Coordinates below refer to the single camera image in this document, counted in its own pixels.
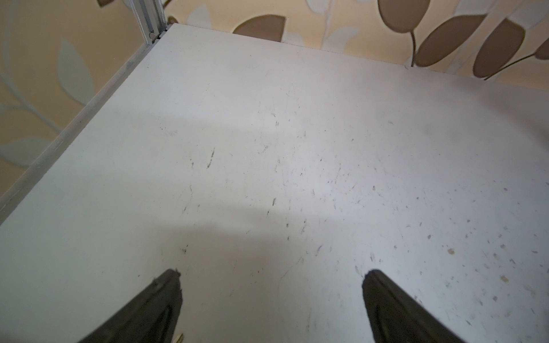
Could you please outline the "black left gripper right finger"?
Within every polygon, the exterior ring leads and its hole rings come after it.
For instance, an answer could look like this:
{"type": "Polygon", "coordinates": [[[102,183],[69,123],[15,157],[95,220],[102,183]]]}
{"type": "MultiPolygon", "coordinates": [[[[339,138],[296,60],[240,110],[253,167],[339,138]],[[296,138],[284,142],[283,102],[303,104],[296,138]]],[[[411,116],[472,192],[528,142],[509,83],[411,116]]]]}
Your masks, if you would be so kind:
{"type": "Polygon", "coordinates": [[[463,341],[380,270],[366,274],[363,299],[376,343],[463,341]]]}

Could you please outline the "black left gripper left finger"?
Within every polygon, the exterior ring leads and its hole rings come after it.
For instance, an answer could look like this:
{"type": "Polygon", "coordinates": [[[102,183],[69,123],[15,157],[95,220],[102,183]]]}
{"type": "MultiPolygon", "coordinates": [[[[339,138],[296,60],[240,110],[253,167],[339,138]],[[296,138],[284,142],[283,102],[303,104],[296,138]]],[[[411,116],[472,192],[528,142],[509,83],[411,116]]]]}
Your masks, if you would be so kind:
{"type": "Polygon", "coordinates": [[[81,341],[171,342],[182,303],[180,273],[168,269],[81,341]]]}

